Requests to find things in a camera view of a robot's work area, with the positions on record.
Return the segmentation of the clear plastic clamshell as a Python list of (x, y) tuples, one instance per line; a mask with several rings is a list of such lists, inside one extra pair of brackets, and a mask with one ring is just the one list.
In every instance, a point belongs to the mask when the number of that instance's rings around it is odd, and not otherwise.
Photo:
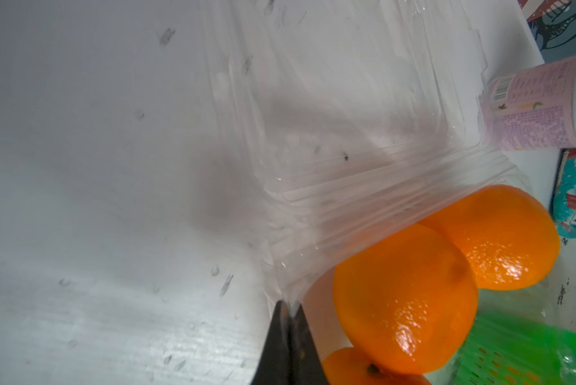
[(335, 266), (489, 184), (529, 189), (483, 128), (467, 1), (204, 1), (222, 136), (261, 211), (270, 301), (348, 345)]

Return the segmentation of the green plastic perforated basket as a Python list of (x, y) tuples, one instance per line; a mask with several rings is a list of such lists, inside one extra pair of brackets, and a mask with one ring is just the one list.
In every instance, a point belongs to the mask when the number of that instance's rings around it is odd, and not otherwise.
[(576, 384), (576, 332), (499, 311), (477, 314), (451, 384)]

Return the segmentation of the orange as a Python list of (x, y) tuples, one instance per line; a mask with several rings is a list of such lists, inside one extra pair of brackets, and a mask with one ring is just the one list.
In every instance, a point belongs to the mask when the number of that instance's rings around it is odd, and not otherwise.
[(466, 256), (477, 286), (521, 290), (553, 269), (561, 250), (549, 211), (525, 191), (487, 186), (420, 224), (450, 240)]
[(355, 348), (383, 369), (424, 375), (467, 338), (478, 289), (453, 243), (413, 225), (338, 264), (333, 302)]
[(383, 371), (365, 354), (353, 347), (346, 347), (331, 353), (323, 360), (322, 366), (329, 384), (332, 385), (431, 384), (422, 375), (403, 375)]

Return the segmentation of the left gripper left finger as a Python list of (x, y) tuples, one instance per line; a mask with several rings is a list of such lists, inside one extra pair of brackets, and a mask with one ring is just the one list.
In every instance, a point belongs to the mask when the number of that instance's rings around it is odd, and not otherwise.
[(288, 305), (275, 305), (267, 338), (251, 385), (288, 385), (291, 383), (291, 315)]

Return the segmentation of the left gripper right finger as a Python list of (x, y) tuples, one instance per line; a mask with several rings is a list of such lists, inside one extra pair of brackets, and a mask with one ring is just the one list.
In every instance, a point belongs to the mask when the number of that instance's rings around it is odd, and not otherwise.
[(302, 306), (291, 318), (289, 333), (291, 369), (289, 380), (293, 385), (328, 385), (323, 366), (315, 347), (307, 317)]

